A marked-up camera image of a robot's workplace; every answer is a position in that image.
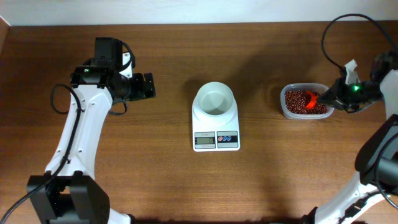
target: white wall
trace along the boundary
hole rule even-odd
[[[330,21],[353,12],[398,19],[398,0],[0,0],[12,26]]]

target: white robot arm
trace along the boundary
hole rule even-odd
[[[122,53],[122,45],[127,53]],[[62,220],[65,223],[133,223],[132,215],[110,208],[109,197],[94,181],[94,167],[105,117],[108,113],[119,115],[109,112],[112,105],[124,103],[126,112],[126,101],[155,97],[152,74],[133,74],[134,65],[134,55],[125,43],[97,38],[95,57],[72,73],[73,90],[70,91],[76,97],[71,94],[61,140],[45,168],[45,175],[31,176],[27,186],[28,192],[46,186],[30,198],[42,223]],[[65,157],[67,162],[60,166]],[[61,194],[65,188],[69,188],[69,194]]]
[[[383,79],[380,89],[384,96],[386,104],[387,119],[393,114],[398,114],[398,70],[391,70]],[[378,194],[378,189],[373,184],[363,185],[361,183],[360,173],[355,172],[353,178],[348,185],[342,189],[333,199],[328,203],[317,208],[315,212],[316,224],[349,224],[355,221],[366,210],[373,205],[384,200],[381,194]],[[366,198],[366,204],[363,207],[353,207],[353,205],[362,198]],[[352,217],[346,216],[346,211],[352,207]]]

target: scale display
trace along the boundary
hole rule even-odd
[[[237,131],[209,131],[195,133],[195,149],[238,148]]]

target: wire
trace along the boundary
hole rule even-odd
[[[110,114],[110,115],[115,115],[115,116],[119,116],[119,115],[125,114],[125,113],[127,112],[127,103],[126,103],[126,100],[122,100],[122,102],[119,102],[119,103],[123,103],[124,112],[115,112],[115,111],[109,110],[109,111],[108,111],[108,114]]]
[[[62,170],[62,168],[64,167],[64,165],[68,162],[68,156],[69,156],[70,150],[71,150],[71,148],[72,148],[73,139],[75,138],[75,134],[76,134],[77,126],[78,126],[78,124],[79,124],[79,120],[80,120],[80,115],[81,115],[82,109],[81,109],[81,104],[80,104],[79,98],[77,97],[76,93],[75,93],[69,86],[66,86],[66,85],[64,85],[64,84],[56,84],[56,85],[53,87],[53,89],[52,89],[52,91],[51,91],[51,95],[50,95],[50,99],[51,99],[50,104],[51,104],[52,108],[54,109],[54,111],[55,111],[56,113],[65,114],[65,112],[61,112],[61,111],[57,110],[57,109],[53,106],[54,93],[55,93],[55,90],[56,90],[57,88],[59,88],[59,87],[64,87],[64,88],[66,88],[66,89],[73,95],[73,97],[74,97],[74,99],[75,99],[75,101],[76,101],[76,104],[77,104],[77,111],[76,111],[76,112],[77,112],[77,115],[76,115],[76,120],[75,120],[75,124],[73,125],[73,129],[72,129],[72,133],[71,133],[71,135],[70,135],[70,139],[69,139],[69,143],[68,143],[68,146],[67,146],[67,150],[65,151],[65,154],[64,154],[63,157],[62,157],[62,160],[61,160],[61,163],[60,163],[59,167],[58,167],[57,170],[51,175],[51,178],[50,178],[48,181],[46,181],[46,183],[44,183],[44,184],[42,184],[42,185],[40,185],[40,186],[37,186],[35,189],[31,190],[29,193],[27,193],[25,196],[23,196],[21,199],[19,199],[13,206],[11,206],[11,208],[10,208],[10,209],[4,214],[4,216],[1,218],[0,224],[5,224],[5,223],[6,223],[6,220],[8,219],[8,217],[11,215],[11,213],[12,213],[18,206],[20,206],[20,205],[21,205],[23,202],[25,202],[27,199],[31,198],[31,196],[37,194],[37,192],[39,192],[41,189],[43,189],[45,186],[47,186],[49,183],[51,183],[51,181],[54,180],[54,178],[61,172],[61,170]]]
[[[376,196],[376,195],[379,195],[379,194],[381,194],[380,191],[370,192],[370,193],[368,193],[365,197],[358,199],[356,202],[358,202],[358,201],[360,201],[360,200],[364,200],[365,202],[367,202],[371,197]],[[389,195],[397,196],[397,194],[395,194],[394,192],[388,192],[388,194],[389,194]],[[338,219],[338,224],[342,224],[342,223],[346,220],[346,218],[351,218],[351,217],[347,216],[347,214],[346,214],[346,212],[345,212],[344,216]]]
[[[390,139],[387,140],[387,142],[383,145],[383,147],[381,148],[379,155],[377,156],[376,162],[374,164],[374,181],[376,184],[377,189],[380,191],[380,194],[384,197],[384,199],[391,205],[393,206],[395,209],[398,210],[398,205],[395,204],[387,195],[386,193],[383,191],[383,189],[381,188],[381,184],[380,184],[380,179],[379,179],[379,166],[380,166],[380,161],[381,161],[381,157],[384,154],[384,151],[388,148],[388,146],[398,138],[398,133],[396,133],[395,135],[393,135]]]
[[[322,52],[324,54],[324,56],[326,57],[326,59],[329,60],[329,62],[331,62],[333,65],[336,65],[342,72],[346,72],[345,67],[341,66],[339,64],[337,64],[335,61],[333,61],[329,55],[326,53],[325,50],[325,37],[326,37],[326,32],[328,31],[328,29],[331,27],[331,25],[333,25],[333,23],[335,23],[337,20],[344,18],[344,17],[362,17],[367,19],[369,22],[372,22],[380,31],[381,33],[384,35],[384,37],[388,40],[388,42],[391,44],[392,48],[398,52],[398,48],[395,45],[394,41],[392,40],[392,38],[390,37],[390,35],[388,35],[388,33],[380,26],[380,24],[378,24],[376,21],[374,21],[372,18],[370,18],[369,16],[365,16],[362,14],[345,14],[342,16],[337,17],[336,19],[333,19],[329,25],[326,27],[325,31],[323,31],[323,35],[322,35],[322,41],[321,41],[321,48],[322,48]]]

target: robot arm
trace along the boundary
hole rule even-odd
[[[124,45],[128,53],[122,53]],[[95,57],[76,68],[71,76],[73,91],[81,105],[80,119],[68,162],[48,186],[32,196],[31,202],[42,223],[133,223],[132,215],[110,208],[109,197],[94,179],[95,155],[101,129],[112,105],[155,97],[151,73],[132,73],[135,66],[130,48],[120,40],[97,38]],[[31,176],[28,192],[43,185],[60,166],[76,121],[78,106],[71,96],[70,109],[55,154],[45,175]],[[61,194],[69,188],[69,194]]]
[[[348,224],[355,221],[366,210],[384,200],[374,185],[374,165],[380,146],[386,139],[398,133],[398,70],[391,70],[380,84],[380,90],[386,104],[387,121],[380,130],[364,145],[356,159],[356,172],[348,185],[342,189],[332,200],[315,210],[314,223]],[[381,182],[390,186],[390,191],[397,190],[398,186],[398,161],[392,158],[396,148],[391,147],[385,153],[385,164],[381,169],[383,173]]]

